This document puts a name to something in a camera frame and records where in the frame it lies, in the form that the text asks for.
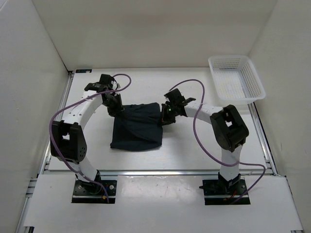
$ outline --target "white wall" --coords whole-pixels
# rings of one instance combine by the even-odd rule
[[[278,0],[250,57],[267,93],[256,106],[272,154],[311,232],[311,1]]]
[[[31,0],[0,7],[0,232],[12,233],[68,75]]]
[[[276,0],[33,0],[69,70],[207,67],[248,54]]]

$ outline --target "purple cable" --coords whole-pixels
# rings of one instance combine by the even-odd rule
[[[206,149],[205,147],[203,146],[203,144],[201,143],[199,137],[198,137],[198,134],[196,132],[196,120],[197,120],[197,117],[198,117],[198,114],[200,112],[200,110],[202,109],[202,105],[203,105],[203,102],[204,102],[204,95],[205,95],[205,87],[203,85],[203,83],[200,81],[200,80],[197,80],[197,79],[188,79],[188,80],[184,80],[178,84],[176,84],[175,86],[173,86],[170,91],[172,89],[174,89],[175,87],[177,87],[178,85],[182,84],[182,83],[185,83],[185,82],[190,82],[190,81],[195,81],[195,82],[198,82],[199,84],[201,84],[202,86],[202,97],[201,97],[201,104],[198,108],[198,110],[196,111],[195,115],[194,115],[194,118],[193,118],[193,124],[192,124],[192,127],[193,127],[193,133],[194,133],[194,137],[195,139],[197,140],[199,146],[201,147],[201,149],[212,159],[214,160],[215,162],[219,163],[220,165],[223,165],[223,166],[235,166],[237,164],[242,164],[242,165],[246,165],[246,166],[260,166],[263,168],[263,172],[262,174],[259,176],[259,178],[244,192],[242,193],[237,199],[235,199],[231,204],[234,204],[236,202],[238,202],[245,194],[247,194],[258,182],[259,180],[263,177],[263,175],[265,174],[266,172],[266,168],[264,165],[262,164],[248,164],[248,163],[243,163],[243,162],[240,162],[240,161],[237,161],[236,163],[234,164],[226,164],[218,159],[216,159],[214,156],[212,156]]]
[[[56,152],[58,153],[58,155],[59,155],[59,156],[61,157],[61,159],[63,160],[63,162],[66,164],[66,166],[69,168],[70,171],[72,171],[72,172],[74,172],[74,173],[80,174],[84,179],[86,179],[86,180],[89,181],[90,183],[94,183],[94,184],[99,185],[99,186],[104,190],[105,196],[107,197],[107,202],[108,202],[108,203],[109,203],[109,196],[108,196],[108,193],[107,193],[107,190],[105,189],[105,187],[104,187],[101,183],[99,183],[99,182],[92,181],[90,178],[88,178],[87,176],[85,176],[81,171],[77,171],[77,170],[73,169],[73,168],[70,166],[70,164],[66,161],[66,159],[64,158],[64,156],[63,156],[62,152],[60,151],[60,149],[58,148],[58,146],[57,146],[57,144],[56,144],[56,142],[55,142],[55,139],[54,139],[54,137],[53,137],[53,134],[52,134],[52,124],[53,124],[54,119],[55,119],[61,112],[65,111],[65,110],[67,110],[67,109],[69,109],[69,108],[72,108],[72,107],[74,107],[74,106],[76,106],[76,105],[79,105],[79,104],[85,102],[86,100],[91,99],[91,98],[93,98],[93,97],[95,97],[95,96],[102,95],[102,94],[107,94],[107,93],[112,93],[112,92],[120,92],[120,91],[123,91],[123,90],[125,90],[125,89],[132,83],[131,77],[128,76],[127,74],[116,74],[116,75],[113,76],[113,78],[114,78],[114,77],[117,77],[117,76],[126,76],[126,77],[129,79],[129,83],[128,83],[124,88],[121,88],[121,89],[119,89],[119,90],[103,91],[103,92],[95,93],[94,95],[91,95],[91,96],[89,96],[89,97],[87,97],[87,98],[85,98],[85,99],[82,99],[82,100],[80,100],[80,101],[78,101],[78,102],[76,102],[76,103],[73,103],[73,104],[69,105],[69,106],[67,106],[67,107],[65,107],[65,108],[63,108],[63,109],[61,109],[61,110],[59,110],[58,112],[56,112],[56,113],[52,116],[52,118],[51,118],[51,120],[50,120],[50,123],[49,123],[49,132],[50,132],[51,142],[52,142],[52,144],[53,144],[53,146],[54,146]]]

